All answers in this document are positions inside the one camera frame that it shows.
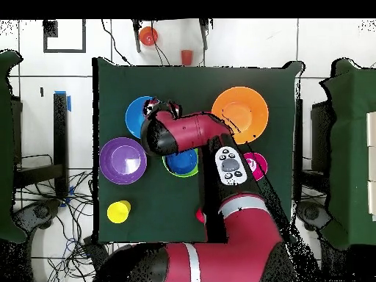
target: white tile wall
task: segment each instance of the white tile wall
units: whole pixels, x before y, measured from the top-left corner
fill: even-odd
[[[59,37],[48,39],[49,48],[79,48],[80,21],[58,22]],[[21,89],[18,88],[17,68],[11,72],[10,84],[15,95],[21,93],[23,101],[23,155],[49,153],[53,156],[53,94],[64,90],[72,100],[72,111],[68,113],[69,165],[71,168],[90,169],[93,166],[92,79],[72,76],[92,76],[92,57],[105,57],[119,65],[124,65],[124,61],[114,50],[101,20],[87,20],[86,54],[44,54],[42,21],[21,21],[19,38],[17,25],[17,21],[0,21],[0,49],[17,51],[19,39],[23,57],[20,65]],[[141,53],[137,53],[131,20],[104,20],[104,26],[112,32],[118,51],[131,64],[160,64],[154,46],[141,44]],[[150,22],[144,22],[142,26],[150,26]],[[171,65],[181,64],[181,49],[194,51],[192,65],[202,61],[203,43],[198,19],[158,21],[153,26],[159,35],[157,44]],[[311,106],[327,99],[319,81],[329,77],[331,63],[339,57],[352,58],[364,67],[374,64],[375,30],[370,19],[214,19],[214,28],[209,25],[207,36],[206,66],[278,68],[288,61],[304,61],[306,70],[303,77],[306,79],[301,80],[300,90],[303,99],[303,155],[311,158]],[[41,87],[44,97],[40,96]],[[46,162],[47,159],[23,161],[30,166]],[[303,165],[309,169],[310,160],[304,159]],[[82,187],[81,192],[89,193],[86,183]],[[91,214],[92,208],[87,206],[85,211]],[[68,209],[60,208],[59,217],[67,236],[72,237]],[[91,234],[92,217],[80,217],[80,224],[83,236]],[[315,257],[321,259],[317,235],[307,232],[299,220],[297,227]],[[45,258],[35,257],[61,257],[65,241],[58,219],[54,219],[54,224],[45,231],[37,231],[32,248],[37,282],[46,282],[51,268]]]
[[[70,96],[69,167],[93,167],[93,80],[78,77],[21,77],[22,154],[54,155],[54,93]]]
[[[215,19],[206,66],[279,68],[296,60],[297,19]]]
[[[62,32],[69,35],[53,38],[55,47],[67,46],[82,38],[82,30],[76,29],[77,22],[62,24]],[[86,23],[86,53],[43,53],[42,21],[21,21],[20,23],[20,52],[23,62],[20,65],[22,76],[91,76],[92,57],[111,57],[109,35],[103,31],[101,20],[87,20]]]
[[[376,62],[376,19],[300,18],[298,59],[303,76],[329,77],[332,61],[348,57],[361,67]]]

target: black cable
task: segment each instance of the black cable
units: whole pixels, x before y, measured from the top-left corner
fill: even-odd
[[[154,46],[156,47],[156,41],[154,39],[154,35],[153,35],[153,21],[151,21],[151,37],[153,38],[153,41],[154,41]],[[162,61],[162,58],[161,58],[161,54],[159,54],[159,51],[158,51],[158,48],[156,47],[156,53],[158,53],[158,56],[159,56],[159,59],[161,61],[161,64],[163,66],[163,61]]]
[[[112,38],[112,41],[113,41],[113,43],[114,43],[114,49],[115,49],[115,51],[120,55],[120,57],[121,57],[121,59],[124,61],[124,62],[127,62],[128,64],[130,64],[130,66],[133,66],[123,55],[121,55],[121,53],[118,51],[118,49],[116,48],[116,44],[115,44],[115,39],[114,39],[114,37],[112,36],[112,33],[111,32],[109,32],[107,29],[106,29],[106,27],[104,26],[104,22],[103,22],[103,19],[101,19],[101,22],[102,22],[102,26],[103,26],[103,29],[104,29],[104,31],[107,33],[107,34],[109,34],[110,36],[111,36],[111,38]]]
[[[156,51],[157,51],[157,52],[158,52],[158,50],[161,51],[161,53],[163,54],[164,58],[167,60],[167,64],[170,66],[170,62],[168,61],[168,59],[167,59],[165,53],[163,53],[163,51],[160,49],[160,47],[158,47],[158,45],[156,44],[156,40],[154,39],[154,35],[153,35],[153,34],[154,34],[154,31],[153,31],[153,21],[151,21],[151,37],[153,38],[154,45],[156,46]],[[162,61],[162,58],[161,58],[161,55],[159,54],[159,52],[158,52],[158,55],[159,55],[159,58],[160,58],[160,60],[161,60],[161,64],[162,64],[162,66],[163,66],[163,61]]]

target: bowl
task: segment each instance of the bowl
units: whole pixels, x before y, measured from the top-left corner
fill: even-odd
[[[147,26],[141,29],[139,37],[142,44],[145,44],[146,46],[152,46],[158,39],[158,32],[156,32],[156,29],[153,27],[153,39],[153,37],[151,36],[151,27]]]
[[[255,180],[258,181],[264,177],[264,173],[267,174],[267,160],[260,153],[245,153],[243,156],[250,166]]]
[[[267,103],[249,87],[232,87],[215,100],[211,113],[232,128],[237,144],[252,142],[267,127]]]
[[[146,170],[146,153],[135,140],[118,137],[101,149],[99,166],[112,183],[131,184],[141,178]]]
[[[126,115],[124,117],[126,127],[132,133],[132,135],[138,139],[141,138],[141,126],[145,120],[142,109],[144,107],[144,103],[151,99],[153,98],[150,96],[139,97],[132,101],[126,110]]]
[[[198,149],[162,157],[167,171],[177,177],[190,177],[198,172]]]

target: button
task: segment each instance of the button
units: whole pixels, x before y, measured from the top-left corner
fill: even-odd
[[[222,171],[223,172],[233,172],[239,169],[239,163],[235,159],[226,159],[222,162]]]

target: cup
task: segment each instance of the cup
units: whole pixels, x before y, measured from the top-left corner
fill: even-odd
[[[181,63],[185,66],[190,66],[192,64],[193,51],[192,50],[181,50]]]

